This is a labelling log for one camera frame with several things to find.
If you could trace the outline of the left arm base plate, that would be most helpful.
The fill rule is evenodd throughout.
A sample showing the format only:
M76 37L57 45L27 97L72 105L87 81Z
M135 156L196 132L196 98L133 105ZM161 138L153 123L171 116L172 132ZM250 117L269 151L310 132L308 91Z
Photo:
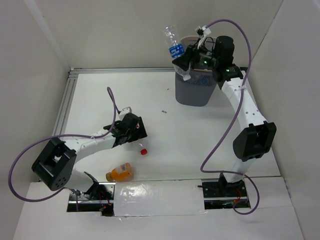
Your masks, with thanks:
M93 196L71 190L68 197L67 213L99 213L101 216L114 216L115 182L100 182Z

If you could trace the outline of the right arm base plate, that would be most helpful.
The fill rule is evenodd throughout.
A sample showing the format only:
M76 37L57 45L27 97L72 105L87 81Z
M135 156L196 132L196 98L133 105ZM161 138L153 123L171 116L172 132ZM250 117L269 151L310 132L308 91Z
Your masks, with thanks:
M244 181L235 186L222 189L218 180L202 181L197 186L202 190L205 210L250 208L246 185Z

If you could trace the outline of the red label red cap bottle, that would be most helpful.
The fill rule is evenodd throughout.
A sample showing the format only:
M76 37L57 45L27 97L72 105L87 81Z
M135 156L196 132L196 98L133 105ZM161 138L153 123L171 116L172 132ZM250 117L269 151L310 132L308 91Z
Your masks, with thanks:
M139 147L139 152L140 152L140 154L141 154L142 156L145 156L145 155L148 154L147 147L146 147L144 144L139 143L139 144L138 144L138 147Z

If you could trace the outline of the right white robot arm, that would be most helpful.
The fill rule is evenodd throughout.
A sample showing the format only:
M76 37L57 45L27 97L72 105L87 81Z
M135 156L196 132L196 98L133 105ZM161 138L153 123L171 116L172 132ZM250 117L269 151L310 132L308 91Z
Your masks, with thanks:
M246 88L249 71L233 63L235 45L231 37L185 37L183 41L188 43L185 53L173 60L173 64L191 72L211 73L235 111L232 121L240 126L240 133L232 143L236 160L218 179L220 194L230 196L253 163L270 151L277 127L260 113Z

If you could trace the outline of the orange juice bottle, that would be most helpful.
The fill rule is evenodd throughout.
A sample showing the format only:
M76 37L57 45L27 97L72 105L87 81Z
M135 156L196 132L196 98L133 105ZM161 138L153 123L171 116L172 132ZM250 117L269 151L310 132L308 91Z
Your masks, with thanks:
M109 182L123 182L131 179L134 176L132 166L126 162L106 173L106 180Z

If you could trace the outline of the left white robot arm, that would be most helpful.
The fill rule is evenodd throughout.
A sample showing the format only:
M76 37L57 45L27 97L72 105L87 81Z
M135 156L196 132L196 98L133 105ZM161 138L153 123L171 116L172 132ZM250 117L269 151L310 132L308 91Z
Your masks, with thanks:
M114 126L104 126L97 135L102 138L72 137L51 139L41 151L31 169L51 191L62 188L80 191L88 200L97 197L99 182L88 172L80 172L75 164L95 153L116 148L147 137L143 119L131 112L120 117Z

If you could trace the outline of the blue label clear bottle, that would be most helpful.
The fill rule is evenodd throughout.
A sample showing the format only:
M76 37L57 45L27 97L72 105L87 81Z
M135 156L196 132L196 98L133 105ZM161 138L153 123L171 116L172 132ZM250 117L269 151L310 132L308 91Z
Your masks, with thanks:
M181 38L179 36L178 30L174 25L168 25L162 30L165 35L165 42L170 53L172 60L182 56L185 53L184 47L181 44ZM184 81L191 79L190 71L184 71L177 65L173 65L175 72L179 74Z

